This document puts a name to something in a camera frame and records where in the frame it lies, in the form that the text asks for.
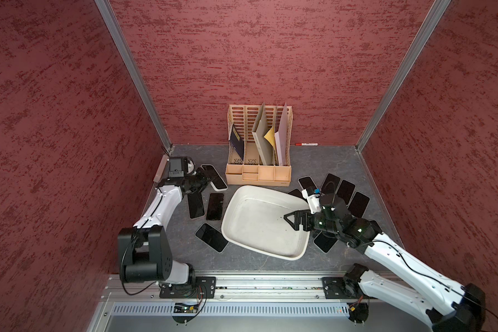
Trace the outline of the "black phone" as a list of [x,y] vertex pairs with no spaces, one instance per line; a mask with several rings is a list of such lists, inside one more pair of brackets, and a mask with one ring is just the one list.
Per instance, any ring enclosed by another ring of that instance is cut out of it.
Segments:
[[205,215],[202,193],[195,192],[188,195],[188,209],[191,219],[196,219]]
[[295,196],[297,198],[300,198],[300,199],[304,199],[302,192],[299,189],[294,189],[294,190],[288,192],[288,194],[291,196]]
[[208,221],[221,221],[224,211],[224,194],[211,193],[208,199],[206,219]]
[[370,198],[361,192],[356,192],[351,199],[348,210],[354,217],[362,218],[365,214]]

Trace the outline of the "white case phone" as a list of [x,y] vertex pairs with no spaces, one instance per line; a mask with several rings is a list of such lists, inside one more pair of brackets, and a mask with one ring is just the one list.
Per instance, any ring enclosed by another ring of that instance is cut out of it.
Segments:
[[303,190],[307,190],[307,189],[316,190],[316,189],[318,189],[317,185],[315,184],[315,182],[313,181],[313,179],[310,176],[299,178],[298,183],[300,184],[300,187]]
[[342,199],[346,205],[349,205],[355,188],[356,186],[353,183],[342,180],[336,191],[336,196]]
[[210,185],[215,192],[225,192],[228,189],[226,182],[223,180],[223,178],[220,176],[213,165],[203,164],[201,168],[203,169],[204,174],[209,179]]

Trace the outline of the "white plastic storage tray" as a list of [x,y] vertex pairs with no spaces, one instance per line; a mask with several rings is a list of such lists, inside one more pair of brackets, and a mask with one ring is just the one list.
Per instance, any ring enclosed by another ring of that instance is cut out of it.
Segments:
[[294,230],[284,215],[307,209],[308,203],[298,197],[244,185],[236,190],[225,210],[221,232],[230,243],[242,248],[295,261],[306,252],[309,233]]

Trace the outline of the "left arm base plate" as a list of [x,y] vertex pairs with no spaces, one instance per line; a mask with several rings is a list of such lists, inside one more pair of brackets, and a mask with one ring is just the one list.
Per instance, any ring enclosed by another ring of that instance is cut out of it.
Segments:
[[193,284],[162,284],[161,299],[213,299],[217,285],[216,277],[196,277]]

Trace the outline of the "dark phone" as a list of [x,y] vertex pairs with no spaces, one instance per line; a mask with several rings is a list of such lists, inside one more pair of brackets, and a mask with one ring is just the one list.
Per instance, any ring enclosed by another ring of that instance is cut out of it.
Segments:
[[340,185],[341,178],[337,177],[334,174],[327,174],[323,184],[321,185],[320,192],[321,194],[335,194]]

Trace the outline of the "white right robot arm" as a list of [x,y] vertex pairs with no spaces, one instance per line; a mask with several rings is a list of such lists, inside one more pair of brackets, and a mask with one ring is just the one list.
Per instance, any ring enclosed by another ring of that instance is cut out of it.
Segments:
[[412,315],[432,331],[481,331],[486,321],[483,290],[474,284],[464,286],[430,268],[391,240],[375,221],[355,217],[337,206],[322,206],[319,212],[297,210],[283,218],[295,231],[333,235],[403,281],[393,282],[354,264],[334,288],[355,300],[349,306],[351,321],[364,321],[355,312],[366,313],[363,300],[374,297]]

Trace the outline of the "large pink case phone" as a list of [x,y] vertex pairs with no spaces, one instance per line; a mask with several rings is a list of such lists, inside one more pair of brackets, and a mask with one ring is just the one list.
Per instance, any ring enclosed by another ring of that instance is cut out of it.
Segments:
[[314,244],[325,254],[327,254],[333,246],[337,243],[338,239],[334,235],[320,232],[314,239]]

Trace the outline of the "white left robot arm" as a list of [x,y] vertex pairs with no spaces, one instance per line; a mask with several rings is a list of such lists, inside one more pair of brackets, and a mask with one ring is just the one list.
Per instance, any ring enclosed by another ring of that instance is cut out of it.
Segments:
[[122,284],[158,282],[195,285],[190,264],[174,260],[166,228],[184,196],[200,194],[209,180],[202,173],[163,179],[145,214],[131,228],[118,234],[119,277]]

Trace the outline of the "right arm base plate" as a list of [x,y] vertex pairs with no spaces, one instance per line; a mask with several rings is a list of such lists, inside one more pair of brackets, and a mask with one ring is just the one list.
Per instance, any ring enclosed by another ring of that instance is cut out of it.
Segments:
[[370,299],[360,289],[359,282],[348,277],[323,277],[322,289],[327,300]]

